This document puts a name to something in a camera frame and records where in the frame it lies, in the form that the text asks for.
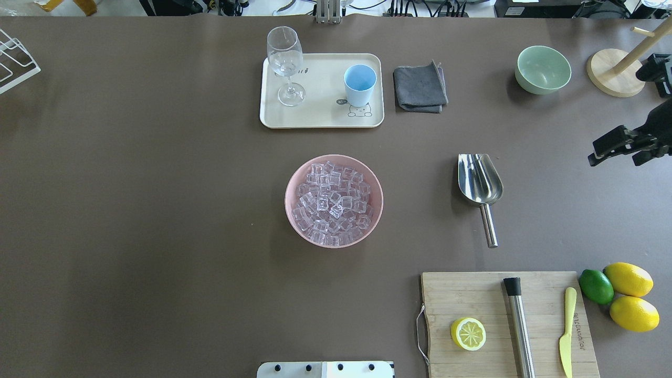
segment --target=black box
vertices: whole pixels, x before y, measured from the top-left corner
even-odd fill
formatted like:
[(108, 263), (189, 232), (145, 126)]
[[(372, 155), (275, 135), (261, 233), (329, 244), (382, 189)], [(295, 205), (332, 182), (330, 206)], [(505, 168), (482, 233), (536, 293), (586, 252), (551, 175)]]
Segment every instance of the black box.
[(535, 3), (520, 3), (513, 0), (496, 0), (497, 17), (518, 18), (572, 18), (581, 0), (539, 0)]

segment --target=folded towel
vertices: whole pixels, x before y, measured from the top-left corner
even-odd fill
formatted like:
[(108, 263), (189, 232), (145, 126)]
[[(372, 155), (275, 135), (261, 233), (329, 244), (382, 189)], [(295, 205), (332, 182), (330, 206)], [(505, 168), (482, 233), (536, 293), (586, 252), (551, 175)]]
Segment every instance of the folded towel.
[(399, 106), (408, 112), (440, 113), (448, 103), (444, 70), (434, 61), (426, 66), (395, 68), (394, 91)]

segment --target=ice scoop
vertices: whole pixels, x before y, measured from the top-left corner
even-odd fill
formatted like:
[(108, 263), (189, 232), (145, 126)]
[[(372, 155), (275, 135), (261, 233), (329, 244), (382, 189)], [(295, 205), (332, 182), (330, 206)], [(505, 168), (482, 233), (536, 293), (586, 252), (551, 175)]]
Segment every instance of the ice scoop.
[(480, 206), (488, 248), (496, 248), (499, 244), (490, 205), (502, 197), (502, 181), (488, 154), (459, 154), (458, 183), (465, 197)]

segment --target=scoop handle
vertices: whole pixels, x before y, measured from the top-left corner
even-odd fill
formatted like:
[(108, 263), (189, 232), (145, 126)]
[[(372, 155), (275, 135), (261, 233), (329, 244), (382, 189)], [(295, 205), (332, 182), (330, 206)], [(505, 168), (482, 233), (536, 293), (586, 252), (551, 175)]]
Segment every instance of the scoop handle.
[(485, 229), (485, 239), (488, 241), (488, 248), (499, 247), (493, 215), (490, 212), (490, 204), (485, 203), (480, 206), (480, 215), (483, 217), (483, 228)]

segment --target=lime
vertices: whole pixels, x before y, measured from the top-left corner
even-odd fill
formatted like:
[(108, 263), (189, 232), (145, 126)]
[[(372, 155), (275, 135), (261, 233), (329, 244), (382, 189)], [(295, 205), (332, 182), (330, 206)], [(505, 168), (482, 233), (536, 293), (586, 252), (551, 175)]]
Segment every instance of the lime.
[(653, 288), (651, 275), (637, 265), (614, 262), (604, 268), (614, 290), (632, 297), (643, 297)]
[(579, 286), (588, 299), (600, 305), (606, 305), (614, 299), (612, 283), (599, 270), (584, 270), (579, 277)]
[(478, 350), (485, 344), (485, 327), (473, 317), (461, 317), (450, 326), (455, 344), (466, 350)]
[(609, 308), (609, 315), (619, 326), (634, 332), (651, 331), (661, 320), (654, 305), (629, 296), (617, 298)]

